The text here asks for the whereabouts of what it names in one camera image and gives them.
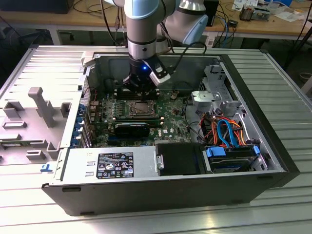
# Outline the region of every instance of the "floor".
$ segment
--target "floor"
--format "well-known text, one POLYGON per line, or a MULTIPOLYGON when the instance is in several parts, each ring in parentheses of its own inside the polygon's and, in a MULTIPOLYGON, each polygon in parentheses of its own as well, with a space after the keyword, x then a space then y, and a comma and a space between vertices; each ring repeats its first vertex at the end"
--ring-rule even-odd
MULTIPOLYGON (((20 35, 33 33, 31 29, 16 29, 20 35)), ((27 44, 32 44, 36 37, 24 39, 19 43, 18 35, 12 29, 6 28, 4 30, 6 39, 0 40, 0 86, 4 84, 8 76, 11 74, 17 63, 22 58, 23 54, 28 48, 27 44)), ((90 37, 88 32, 73 31, 74 40, 70 40, 69 35, 61 35, 64 45, 88 45, 90 44, 90 37)), ((117 39, 122 40, 122 33, 117 34, 117 39)), ((42 37, 35 41, 36 44, 52 44, 49 39, 44 40, 42 37)), ((242 39, 235 38, 231 43, 231 48, 240 48, 242 39)), ((106 32, 94 32, 94 45, 113 45, 106 32)), ((259 39, 245 39, 243 48, 255 49, 259 45, 259 39)), ((274 59, 283 65, 288 51, 292 48, 293 41, 291 40, 269 40, 265 42, 261 49, 266 49, 274 59)), ((296 56, 292 64, 287 69, 287 73, 297 83, 299 87, 304 84, 299 74, 302 72, 312 73, 312 46, 305 45, 303 49, 296 56)))

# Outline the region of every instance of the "motherboard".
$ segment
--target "motherboard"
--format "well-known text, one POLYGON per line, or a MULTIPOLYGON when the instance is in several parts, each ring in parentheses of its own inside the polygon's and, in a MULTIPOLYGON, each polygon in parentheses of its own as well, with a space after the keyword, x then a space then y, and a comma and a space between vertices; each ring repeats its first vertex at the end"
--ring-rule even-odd
POLYGON ((154 100, 122 100, 112 94, 91 102, 93 147, 153 146, 158 142, 191 142, 185 123, 185 97, 159 92, 154 100))

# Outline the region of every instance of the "white paper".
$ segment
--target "white paper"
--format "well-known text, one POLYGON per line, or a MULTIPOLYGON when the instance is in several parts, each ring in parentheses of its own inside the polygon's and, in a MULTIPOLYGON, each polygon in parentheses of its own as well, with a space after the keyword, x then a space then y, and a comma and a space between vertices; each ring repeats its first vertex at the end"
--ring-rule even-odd
POLYGON ((232 10, 241 11, 243 5, 246 4, 247 6, 258 6, 258 0, 235 0, 232 6, 232 10))
POLYGON ((287 12, 287 11, 278 13, 275 16, 279 17, 282 20, 286 20, 288 22, 294 22, 298 19, 297 15, 290 13, 290 12, 287 12))

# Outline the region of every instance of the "blue cable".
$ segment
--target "blue cable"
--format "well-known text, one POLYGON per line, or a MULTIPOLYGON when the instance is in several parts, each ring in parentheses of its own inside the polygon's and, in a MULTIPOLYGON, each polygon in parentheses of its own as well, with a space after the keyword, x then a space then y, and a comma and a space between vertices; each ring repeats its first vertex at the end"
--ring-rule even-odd
POLYGON ((233 135, 233 130, 232 130, 231 124, 227 120, 225 120, 225 119, 220 120, 219 123, 218 123, 218 126, 217 126, 217 131, 218 131, 219 138, 223 141, 224 144, 226 144, 226 147, 228 147, 228 148, 230 147, 230 144, 223 138, 222 133, 221 133, 221 124, 223 122, 225 122, 226 125, 228 126, 232 145, 234 147, 238 147, 239 145, 238 145, 238 143, 237 143, 237 141, 236 141, 236 139, 235 139, 235 137, 233 135))
POLYGON ((227 38, 228 38, 229 28, 228 28, 228 24, 226 23, 226 21, 225 21, 224 18, 222 18, 222 17, 220 17, 220 16, 216 16, 216 17, 217 17, 217 18, 220 18, 221 20, 223 20, 223 22, 224 22, 224 24, 225 24, 225 28, 226 28, 225 39, 224 39, 224 41, 223 41, 223 43, 222 43, 222 48, 223 48, 224 45, 225 45, 225 41, 226 41, 227 38))

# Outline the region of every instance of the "robotic arm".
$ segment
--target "robotic arm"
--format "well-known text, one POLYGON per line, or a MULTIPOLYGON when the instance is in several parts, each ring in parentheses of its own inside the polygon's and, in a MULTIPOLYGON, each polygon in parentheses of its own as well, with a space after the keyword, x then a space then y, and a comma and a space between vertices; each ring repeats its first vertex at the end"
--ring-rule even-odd
POLYGON ((123 7, 126 15, 130 73, 124 86, 148 95, 170 79, 156 54, 157 25, 163 22, 172 39, 184 44, 199 40, 208 17, 204 0, 105 0, 123 7))

